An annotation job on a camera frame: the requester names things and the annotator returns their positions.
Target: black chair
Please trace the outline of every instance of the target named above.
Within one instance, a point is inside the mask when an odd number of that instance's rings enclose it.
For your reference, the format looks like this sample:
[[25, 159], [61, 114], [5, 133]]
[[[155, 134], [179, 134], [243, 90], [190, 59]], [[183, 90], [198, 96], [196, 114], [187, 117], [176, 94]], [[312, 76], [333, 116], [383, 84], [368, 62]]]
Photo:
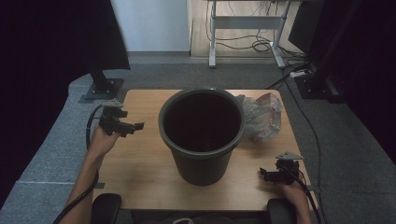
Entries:
[[[92, 224], [115, 224], [120, 210], [121, 196], [118, 194], [101, 194], [92, 205]], [[286, 199], [268, 201], [269, 224], [294, 224], [296, 213], [293, 205]]]

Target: black cable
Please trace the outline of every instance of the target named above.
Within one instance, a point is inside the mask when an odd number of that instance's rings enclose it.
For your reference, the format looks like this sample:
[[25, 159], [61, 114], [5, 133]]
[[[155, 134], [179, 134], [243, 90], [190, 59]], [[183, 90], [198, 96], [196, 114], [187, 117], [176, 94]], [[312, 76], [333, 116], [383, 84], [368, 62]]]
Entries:
[[289, 175], [291, 175], [294, 180], [301, 186], [301, 188], [304, 190], [306, 196], [308, 197], [309, 202], [312, 205], [312, 209], [314, 210], [315, 215], [317, 216], [317, 220], [318, 220], [318, 224], [321, 224], [321, 219], [320, 219], [320, 215], [318, 212], [317, 207], [315, 206], [315, 202], [314, 199], [312, 198], [311, 192], [309, 191], [309, 189], [306, 187], [306, 184], [303, 183], [303, 181], [301, 181], [301, 179], [298, 176], [295, 176], [293, 174], [293, 172], [288, 168], [288, 167], [281, 167], [283, 170], [285, 170], [286, 172], [288, 172]]
[[88, 122], [87, 122], [87, 128], [85, 130], [85, 145], [87, 147], [87, 150], [90, 147], [90, 143], [91, 143], [91, 126], [92, 126], [93, 117], [95, 116], [98, 109], [100, 109], [100, 107], [102, 107], [102, 105], [97, 106], [92, 111], [92, 113], [90, 114], [90, 118], [88, 119]]
[[[95, 119], [95, 114], [98, 111], [98, 109], [102, 107], [102, 105], [97, 106], [91, 113], [90, 118], [88, 119], [87, 122], [87, 129], [86, 129], [86, 147], [87, 150], [90, 147], [90, 143], [91, 143], [91, 126], [92, 126], [92, 121], [93, 119]], [[73, 200], [73, 202], [71, 202], [70, 204], [68, 204], [64, 210], [62, 210], [62, 212], [55, 218], [55, 220], [53, 221], [53, 224], [57, 224], [59, 223], [62, 218], [64, 218], [64, 216], [66, 216], [67, 213], [69, 213], [78, 203], [80, 203], [85, 197], [87, 197], [91, 191], [95, 188], [96, 184], [98, 183], [99, 180], [99, 171], [96, 170], [96, 174], [95, 177], [92, 181], [92, 183], [90, 184], [90, 186], [84, 190], [84, 192], [82, 192], [75, 200]]]
[[228, 7], [230, 8], [230, 10], [233, 12], [233, 8], [230, 5], [230, 1], [228, 1]]
[[298, 173], [300, 173], [300, 175], [303, 177], [304, 184], [306, 185], [306, 180], [305, 180], [305, 176], [304, 176], [303, 172], [301, 172], [301, 170], [297, 170], [297, 171], [298, 171]]
[[259, 11], [259, 15], [261, 15], [262, 14], [262, 10], [265, 8], [265, 3], [266, 3], [267, 1], [262, 1], [262, 8], [260, 9], [260, 11]]
[[[282, 70], [282, 76], [285, 76], [284, 75], [285, 68]], [[293, 98], [294, 103], [297, 105], [298, 109], [302, 113], [303, 117], [305, 118], [306, 122], [308, 123], [309, 127], [311, 128], [311, 130], [315, 136], [315, 140], [316, 140], [317, 148], [318, 148], [318, 200], [319, 200], [319, 207], [320, 207], [320, 212], [323, 215], [323, 219], [324, 219], [325, 223], [328, 223], [327, 218], [324, 213], [324, 210], [323, 210], [322, 201], [321, 201], [321, 185], [320, 185], [320, 181], [321, 181], [321, 147], [320, 147], [320, 143], [318, 140], [318, 134], [315, 131], [314, 126], [312, 125], [311, 121], [306, 116], [305, 112], [301, 109], [300, 104], [298, 104], [297, 99], [295, 98], [293, 92], [290, 89], [288, 81], [285, 79], [284, 82], [286, 83], [286, 86], [288, 87], [288, 90], [291, 94], [291, 97]]]
[[56, 217], [53, 221], [53, 224], [59, 223], [67, 213], [69, 213], [78, 203], [80, 203], [87, 195], [91, 193], [91, 191], [95, 188], [97, 182], [99, 180], [99, 172], [96, 170], [95, 178], [93, 179], [91, 185], [82, 193], [80, 194], [73, 202], [68, 204], [64, 210]]
[[251, 14], [251, 16], [254, 16], [254, 14], [256, 14], [257, 10], [259, 10], [259, 8], [262, 7], [262, 3], [263, 1], [260, 1], [260, 5], [256, 8], [256, 10], [254, 10], [253, 14]]
[[[277, 1], [276, 2], [276, 13], [277, 13], [277, 8], [278, 8], [278, 4], [279, 4], [279, 2]], [[268, 7], [268, 10], [267, 10], [267, 15], [268, 15], [268, 13], [269, 13], [269, 9], [271, 8], [271, 2], [270, 2], [270, 6]], [[206, 3], [206, 17], [205, 17], [205, 32], [206, 32], [206, 37], [207, 37], [207, 39], [209, 40], [209, 41], [211, 41], [211, 38], [209, 37], [209, 33], [208, 33], [208, 31], [207, 31], [207, 13], [209, 12], [209, 1], [207, 1], [207, 3]], [[212, 7], [212, 10], [211, 10], [211, 14], [210, 14], [210, 17], [213, 17], [213, 7]], [[218, 45], [222, 45], [222, 46], [224, 46], [224, 47], [226, 47], [226, 48], [229, 48], [229, 49], [254, 49], [254, 50], [256, 50], [257, 52], [265, 52], [265, 51], [268, 51], [270, 48], [271, 48], [271, 45], [270, 45], [270, 40], [269, 39], [267, 39], [267, 38], [264, 38], [264, 37], [262, 37], [262, 36], [259, 36], [259, 33], [260, 33], [260, 30], [259, 30], [259, 32], [256, 34], [256, 35], [245, 35], [245, 36], [239, 36], [239, 37], [235, 37], [235, 38], [217, 38], [217, 37], [215, 37], [216, 38], [216, 40], [222, 40], [222, 41], [229, 41], [229, 40], [237, 40], [237, 39], [243, 39], [243, 38], [249, 38], [249, 37], [255, 37], [256, 38], [256, 41], [254, 41], [253, 43], [252, 43], [252, 45], [251, 46], [249, 46], [249, 47], [242, 47], [242, 48], [236, 48], [236, 47], [232, 47], [232, 46], [229, 46], [229, 45], [226, 45], [226, 44], [223, 44], [223, 43], [216, 43], [216, 44], [218, 44]], [[258, 46], [265, 46], [265, 49], [258, 49], [257, 47]], [[285, 48], [282, 48], [281, 46], [278, 46], [280, 49], [281, 49], [281, 51], [283, 52], [283, 53], [285, 53], [285, 54], [289, 54], [290, 56], [292, 56], [292, 57], [295, 57], [295, 58], [297, 58], [297, 59], [305, 59], [305, 56], [304, 56], [304, 54], [303, 53], [300, 53], [300, 52], [293, 52], [293, 51], [291, 51], [291, 50], [287, 50], [287, 49], [285, 49]]]
[[[284, 69], [288, 68], [288, 67], [293, 67], [294, 65], [300, 65], [297, 67], [294, 67], [291, 71], [297, 71], [299, 69], [301, 69], [302, 67], [307, 66], [307, 63], [294, 63], [294, 64], [288, 64]], [[276, 81], [275, 83], [273, 83], [271, 86], [265, 88], [265, 90], [271, 90], [274, 86], [276, 86], [277, 84], [281, 83], [280, 86], [278, 86], [276, 89], [279, 90], [280, 87], [283, 85], [283, 81], [288, 78], [290, 76], [290, 73], [287, 73], [286, 75], [284, 75], [283, 71], [282, 71], [282, 78], [280, 78], [278, 81]]]

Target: wooden table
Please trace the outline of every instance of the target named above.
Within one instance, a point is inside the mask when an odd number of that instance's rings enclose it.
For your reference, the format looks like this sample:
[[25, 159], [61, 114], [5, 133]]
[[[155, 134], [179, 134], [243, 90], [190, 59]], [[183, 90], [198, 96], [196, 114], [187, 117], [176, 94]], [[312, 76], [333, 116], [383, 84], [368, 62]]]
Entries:
[[[233, 150], [227, 171], [217, 183], [198, 187], [187, 183], [177, 172], [170, 149], [159, 134], [158, 115], [163, 103], [177, 90], [128, 91], [123, 110], [124, 122], [146, 122], [142, 131], [120, 138], [106, 155], [100, 183], [94, 197], [102, 193], [117, 193], [122, 197], [122, 209], [176, 209], [261, 211], [269, 199], [282, 197], [277, 188], [265, 182], [259, 168], [275, 171], [275, 156], [285, 151], [300, 154], [285, 108], [282, 110], [281, 131], [265, 143], [253, 143], [243, 138]], [[258, 98], [277, 91], [229, 91]], [[309, 178], [300, 162], [307, 184]]]

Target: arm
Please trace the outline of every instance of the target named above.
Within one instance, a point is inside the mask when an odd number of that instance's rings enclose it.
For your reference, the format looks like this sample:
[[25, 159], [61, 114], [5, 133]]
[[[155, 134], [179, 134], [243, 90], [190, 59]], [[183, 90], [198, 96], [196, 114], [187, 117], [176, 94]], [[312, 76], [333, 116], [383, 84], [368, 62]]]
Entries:
[[294, 205], [296, 209], [297, 224], [312, 224], [308, 199], [306, 198], [306, 194], [302, 187], [296, 181], [290, 185], [277, 185], [282, 189], [286, 199]]
[[[118, 133], [109, 136], [105, 131], [97, 126], [91, 140], [91, 144], [87, 155], [85, 156], [81, 170], [78, 175], [75, 186], [70, 193], [67, 204], [75, 200], [84, 190], [86, 190], [95, 178], [96, 171], [103, 157], [114, 147], [117, 139], [120, 137]], [[78, 203], [60, 223], [91, 223], [92, 214], [92, 192]]]

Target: gray carpet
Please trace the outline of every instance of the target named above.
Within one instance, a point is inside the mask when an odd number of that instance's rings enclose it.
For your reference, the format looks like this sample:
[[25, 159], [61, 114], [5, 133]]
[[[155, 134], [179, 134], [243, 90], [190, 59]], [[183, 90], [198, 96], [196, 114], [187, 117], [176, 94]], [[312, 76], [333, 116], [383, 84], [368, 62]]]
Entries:
[[[123, 77], [118, 100], [130, 89], [264, 89], [281, 78], [275, 64], [206, 63], [132, 64], [132, 71], [106, 72]], [[319, 141], [322, 208], [328, 223], [394, 223], [396, 169], [381, 146], [347, 105], [303, 100], [292, 79], [291, 91]], [[103, 101], [79, 104], [90, 76], [70, 84], [64, 110], [47, 139], [15, 184], [0, 211], [0, 223], [51, 223], [62, 210], [85, 154], [85, 125]], [[313, 186], [318, 193], [319, 153], [315, 135], [286, 85], [279, 89]], [[121, 211], [118, 223], [130, 223]]]

